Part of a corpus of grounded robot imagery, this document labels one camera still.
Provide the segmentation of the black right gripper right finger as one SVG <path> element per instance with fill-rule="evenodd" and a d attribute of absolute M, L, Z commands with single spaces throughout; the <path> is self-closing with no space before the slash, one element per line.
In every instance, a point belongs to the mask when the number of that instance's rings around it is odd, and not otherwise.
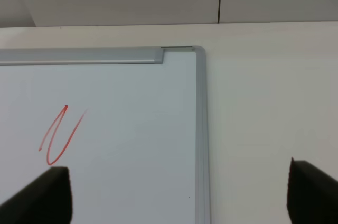
<path fill-rule="evenodd" d="M 291 159 L 287 211 L 291 223 L 337 223 L 337 180 L 307 161 Z"/>

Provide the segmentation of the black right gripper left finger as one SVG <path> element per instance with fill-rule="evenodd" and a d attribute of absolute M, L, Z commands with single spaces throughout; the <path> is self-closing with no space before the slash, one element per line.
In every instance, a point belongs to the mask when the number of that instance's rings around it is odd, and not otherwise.
<path fill-rule="evenodd" d="M 69 169 L 51 167 L 1 204 L 1 223 L 70 223 Z"/>

